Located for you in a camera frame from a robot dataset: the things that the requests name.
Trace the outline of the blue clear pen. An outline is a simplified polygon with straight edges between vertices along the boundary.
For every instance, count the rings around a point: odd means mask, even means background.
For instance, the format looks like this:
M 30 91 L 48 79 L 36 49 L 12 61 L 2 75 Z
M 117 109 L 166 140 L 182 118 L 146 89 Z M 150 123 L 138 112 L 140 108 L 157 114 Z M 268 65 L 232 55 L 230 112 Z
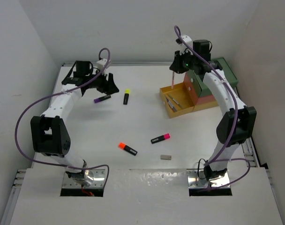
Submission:
M 170 107 L 172 110 L 174 110 L 174 106 L 173 106 L 173 104 L 171 103 L 171 101 L 170 101 L 167 97 L 165 97 L 165 98 L 166 98 L 166 100 L 167 100 L 167 103 L 168 103 L 169 107 Z

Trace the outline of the red drawer box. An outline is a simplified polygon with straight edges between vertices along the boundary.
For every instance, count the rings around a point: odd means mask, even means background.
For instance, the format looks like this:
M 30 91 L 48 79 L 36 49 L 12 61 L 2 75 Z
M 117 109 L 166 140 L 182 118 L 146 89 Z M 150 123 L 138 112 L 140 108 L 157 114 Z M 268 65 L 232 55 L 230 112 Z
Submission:
M 195 87 L 193 86 L 193 84 L 196 82 L 191 81 L 191 78 L 189 77 L 188 72 L 185 73 L 183 82 L 184 82 L 184 84 L 188 90 L 188 93 L 189 93 L 189 95 L 190 95 L 190 97 L 194 103 L 196 111 L 218 106 L 218 103 L 215 100 L 215 98 L 213 97 L 213 95 L 207 95 L 204 97 L 199 97 L 197 95 Z

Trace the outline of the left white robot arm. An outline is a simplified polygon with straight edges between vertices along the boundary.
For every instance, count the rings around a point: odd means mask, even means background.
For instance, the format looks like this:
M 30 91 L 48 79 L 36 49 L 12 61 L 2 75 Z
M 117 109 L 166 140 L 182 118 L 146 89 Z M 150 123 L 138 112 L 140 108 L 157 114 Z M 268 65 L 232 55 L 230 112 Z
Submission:
M 106 59 L 100 59 L 96 65 L 76 61 L 61 83 L 62 94 L 46 111 L 30 121 L 34 151 L 64 165 L 68 177 L 83 186 L 93 182 L 93 173 L 87 168 L 86 161 L 70 149 L 71 139 L 65 122 L 86 90 L 96 89 L 107 95 L 119 92 L 113 74 L 105 72 L 109 65 L 110 61 Z

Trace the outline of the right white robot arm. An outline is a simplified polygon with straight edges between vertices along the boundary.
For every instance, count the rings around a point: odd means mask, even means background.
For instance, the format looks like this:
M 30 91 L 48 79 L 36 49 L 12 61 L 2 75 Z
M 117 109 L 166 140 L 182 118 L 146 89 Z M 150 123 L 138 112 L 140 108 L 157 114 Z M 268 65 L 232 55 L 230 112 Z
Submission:
M 225 175 L 236 149 L 252 135 L 257 112 L 237 96 L 221 63 L 211 60 L 208 40 L 181 36 L 176 42 L 182 49 L 174 53 L 170 70 L 177 74 L 193 72 L 208 87 L 222 113 L 216 128 L 217 145 L 203 168 L 204 178 L 212 180 Z

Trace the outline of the yellow bottom drawer box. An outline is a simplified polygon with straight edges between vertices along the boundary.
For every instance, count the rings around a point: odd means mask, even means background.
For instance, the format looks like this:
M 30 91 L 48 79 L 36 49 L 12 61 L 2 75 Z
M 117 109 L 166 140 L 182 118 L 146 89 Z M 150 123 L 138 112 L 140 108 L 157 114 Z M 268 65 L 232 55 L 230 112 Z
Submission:
M 218 106 L 212 95 L 198 97 L 193 85 L 187 82 L 162 87 L 159 94 L 170 118 Z

